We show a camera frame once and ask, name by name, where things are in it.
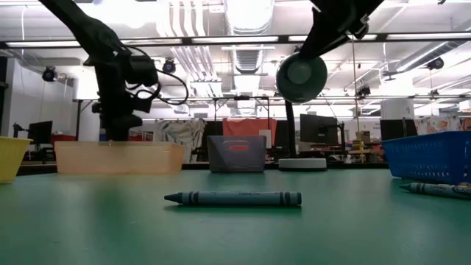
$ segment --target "blue plastic basket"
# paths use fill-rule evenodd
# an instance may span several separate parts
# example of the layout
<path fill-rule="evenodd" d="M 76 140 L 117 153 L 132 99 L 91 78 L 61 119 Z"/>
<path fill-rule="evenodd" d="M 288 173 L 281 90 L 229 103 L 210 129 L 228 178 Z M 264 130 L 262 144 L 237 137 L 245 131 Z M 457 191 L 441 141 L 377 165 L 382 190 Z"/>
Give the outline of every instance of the blue plastic basket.
<path fill-rule="evenodd" d="M 471 182 L 471 132 L 440 132 L 383 141 L 391 174 L 415 180 Z"/>

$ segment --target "green table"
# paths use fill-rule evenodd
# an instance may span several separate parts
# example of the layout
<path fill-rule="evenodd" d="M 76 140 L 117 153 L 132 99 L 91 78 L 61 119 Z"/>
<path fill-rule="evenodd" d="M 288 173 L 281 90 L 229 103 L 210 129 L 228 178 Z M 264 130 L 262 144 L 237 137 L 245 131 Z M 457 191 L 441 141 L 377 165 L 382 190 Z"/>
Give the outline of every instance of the green table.
<path fill-rule="evenodd" d="M 388 170 L 18 177 L 0 264 L 469 264 L 471 203 Z M 301 208 L 187 208 L 178 191 L 301 191 Z"/>

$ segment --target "gray container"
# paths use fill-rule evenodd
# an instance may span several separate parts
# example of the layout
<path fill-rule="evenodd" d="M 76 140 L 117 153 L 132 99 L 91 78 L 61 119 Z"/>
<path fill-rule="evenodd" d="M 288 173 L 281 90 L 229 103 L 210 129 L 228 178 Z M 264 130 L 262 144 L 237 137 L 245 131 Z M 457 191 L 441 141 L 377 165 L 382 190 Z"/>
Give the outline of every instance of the gray container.
<path fill-rule="evenodd" d="M 211 172 L 263 172 L 266 137 L 208 136 L 208 154 Z"/>

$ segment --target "storage bin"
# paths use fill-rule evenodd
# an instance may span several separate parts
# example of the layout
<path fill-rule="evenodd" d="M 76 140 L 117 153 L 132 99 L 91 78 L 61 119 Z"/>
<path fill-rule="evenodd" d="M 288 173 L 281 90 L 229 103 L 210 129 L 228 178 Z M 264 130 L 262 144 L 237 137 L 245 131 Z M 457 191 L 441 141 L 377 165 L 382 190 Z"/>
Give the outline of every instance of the storage bin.
<path fill-rule="evenodd" d="M 212 172 L 241 173 L 265 170 L 265 136 L 209 136 Z"/>
<path fill-rule="evenodd" d="M 382 145 L 395 177 L 470 182 L 471 132 L 439 132 L 383 141 Z"/>
<path fill-rule="evenodd" d="M 60 174 L 168 174 L 182 170 L 184 148 L 163 142 L 55 143 Z"/>
<path fill-rule="evenodd" d="M 12 182 L 32 140 L 0 137 L 0 183 Z"/>

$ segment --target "blue crayon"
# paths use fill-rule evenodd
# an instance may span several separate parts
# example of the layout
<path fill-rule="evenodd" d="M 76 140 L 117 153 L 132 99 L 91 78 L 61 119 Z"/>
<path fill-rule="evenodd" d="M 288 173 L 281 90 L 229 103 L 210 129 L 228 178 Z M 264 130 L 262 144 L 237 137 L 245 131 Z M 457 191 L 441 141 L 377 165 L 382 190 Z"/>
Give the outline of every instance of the blue crayon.
<path fill-rule="evenodd" d="M 471 199 L 471 188 L 465 186 L 412 183 L 408 185 L 402 185 L 400 186 L 400 188 L 415 194 L 427 194 L 441 197 Z"/>
<path fill-rule="evenodd" d="M 251 205 L 297 206 L 301 205 L 300 192 L 228 192 L 190 191 L 167 195 L 164 199 L 182 205 Z"/>

